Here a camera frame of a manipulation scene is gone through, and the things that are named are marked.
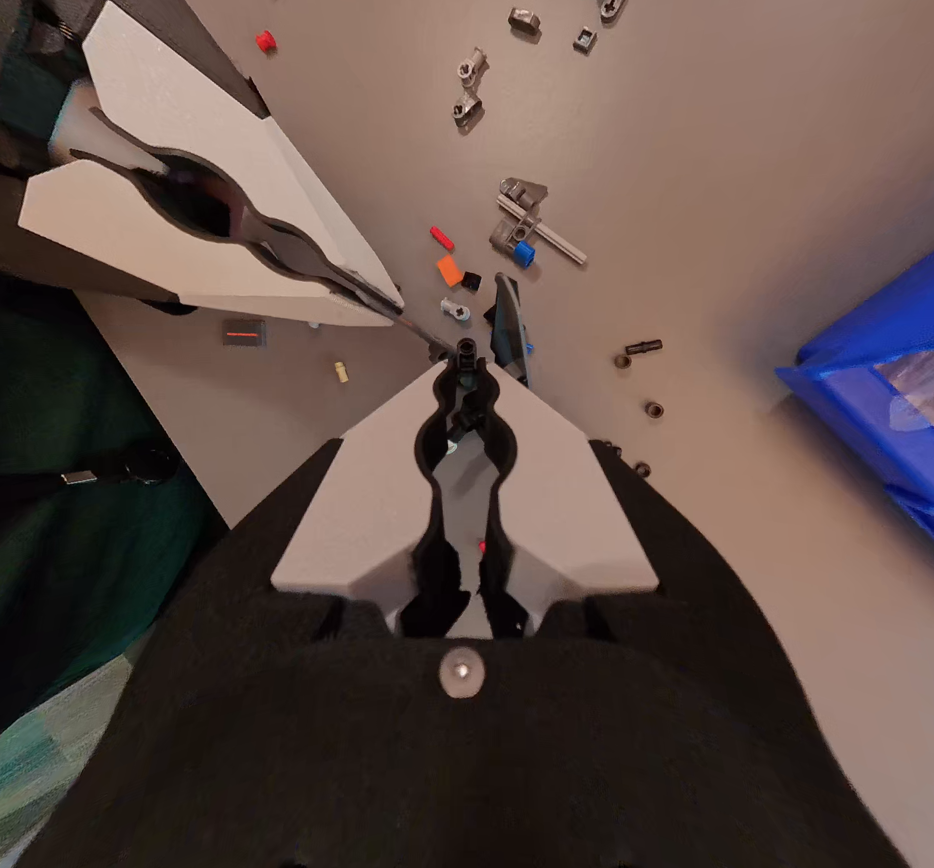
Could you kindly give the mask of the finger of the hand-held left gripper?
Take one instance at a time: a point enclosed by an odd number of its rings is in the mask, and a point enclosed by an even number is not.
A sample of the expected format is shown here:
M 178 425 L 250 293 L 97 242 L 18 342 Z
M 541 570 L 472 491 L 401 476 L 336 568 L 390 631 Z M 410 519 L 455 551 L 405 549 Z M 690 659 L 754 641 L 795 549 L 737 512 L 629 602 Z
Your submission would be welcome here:
M 139 175 L 93 157 L 29 178 L 18 224 L 184 305 L 342 327 L 398 319 L 398 307 L 363 282 L 303 275 L 256 244 L 185 227 Z
M 272 117 L 255 115 L 111 0 L 81 48 L 113 127 L 154 154 L 207 166 L 259 220 L 302 237 L 335 273 L 403 311 L 380 258 Z

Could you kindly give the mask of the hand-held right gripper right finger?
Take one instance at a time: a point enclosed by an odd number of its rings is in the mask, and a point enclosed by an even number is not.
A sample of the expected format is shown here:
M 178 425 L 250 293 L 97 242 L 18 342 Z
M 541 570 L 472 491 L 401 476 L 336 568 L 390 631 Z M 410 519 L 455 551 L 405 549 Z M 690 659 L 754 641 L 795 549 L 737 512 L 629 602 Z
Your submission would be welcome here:
M 494 638 L 556 603 L 651 593 L 660 579 L 588 437 L 497 366 L 478 376 L 490 490 L 479 593 Z

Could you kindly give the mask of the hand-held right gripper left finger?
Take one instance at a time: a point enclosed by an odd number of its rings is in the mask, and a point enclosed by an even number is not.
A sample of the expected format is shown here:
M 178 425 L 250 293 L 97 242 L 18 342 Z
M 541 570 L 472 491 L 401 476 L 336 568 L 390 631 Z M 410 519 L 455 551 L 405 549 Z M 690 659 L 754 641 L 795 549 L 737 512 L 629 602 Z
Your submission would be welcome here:
M 271 577 L 283 593 L 377 605 L 406 637 L 441 638 L 471 596 L 434 475 L 458 376 L 439 362 L 347 431 Z

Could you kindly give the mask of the grey lego wing assembly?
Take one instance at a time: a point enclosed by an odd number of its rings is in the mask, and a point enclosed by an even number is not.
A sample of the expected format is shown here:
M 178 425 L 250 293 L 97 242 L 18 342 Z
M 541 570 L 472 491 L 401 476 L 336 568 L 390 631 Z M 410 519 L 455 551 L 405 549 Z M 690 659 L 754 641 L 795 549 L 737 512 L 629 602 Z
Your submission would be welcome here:
M 490 326 L 490 349 L 495 364 L 525 388 L 531 388 L 527 331 L 520 307 L 518 283 L 503 273 L 495 276 L 496 300 L 484 319 Z M 399 322 L 429 345 L 430 359 L 450 362 L 456 372 L 454 398 L 457 403 L 448 416 L 447 454 L 453 453 L 461 440 L 472 432 L 481 432 L 485 415 L 480 403 L 480 375 L 477 349 L 468 338 L 456 348 L 444 345 L 439 337 L 399 317 Z

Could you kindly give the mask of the grey lego axle blue assembly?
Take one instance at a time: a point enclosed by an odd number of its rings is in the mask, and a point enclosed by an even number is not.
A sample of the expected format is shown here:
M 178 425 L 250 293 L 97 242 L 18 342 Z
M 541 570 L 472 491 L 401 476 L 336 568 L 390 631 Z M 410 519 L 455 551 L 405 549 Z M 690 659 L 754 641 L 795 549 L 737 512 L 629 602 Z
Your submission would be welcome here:
M 588 256 L 573 246 L 547 224 L 543 224 L 541 207 L 549 190 L 533 181 L 507 177 L 500 182 L 497 203 L 505 214 L 489 237 L 489 243 L 515 265 L 529 268 L 535 260 L 533 240 L 541 239 L 558 250 L 578 267 L 588 263 Z

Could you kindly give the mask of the blue plastic bin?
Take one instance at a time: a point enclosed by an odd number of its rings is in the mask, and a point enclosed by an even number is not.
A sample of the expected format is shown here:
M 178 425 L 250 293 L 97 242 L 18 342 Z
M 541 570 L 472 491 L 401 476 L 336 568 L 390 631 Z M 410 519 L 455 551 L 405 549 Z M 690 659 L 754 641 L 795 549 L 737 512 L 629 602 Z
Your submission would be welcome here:
M 932 254 L 826 327 L 775 374 L 932 536 L 933 427 L 892 431 L 889 404 L 895 393 L 874 369 L 928 349 L 933 350 Z

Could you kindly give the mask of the clear plastic parts bags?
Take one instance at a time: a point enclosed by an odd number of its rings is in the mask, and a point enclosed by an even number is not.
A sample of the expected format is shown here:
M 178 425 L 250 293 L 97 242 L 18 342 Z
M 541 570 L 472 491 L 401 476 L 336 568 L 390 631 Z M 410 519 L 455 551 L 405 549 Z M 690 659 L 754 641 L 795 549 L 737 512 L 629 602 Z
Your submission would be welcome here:
M 876 373 L 894 391 L 889 404 L 889 428 L 916 433 L 933 427 L 933 350 L 907 353 L 877 363 Z

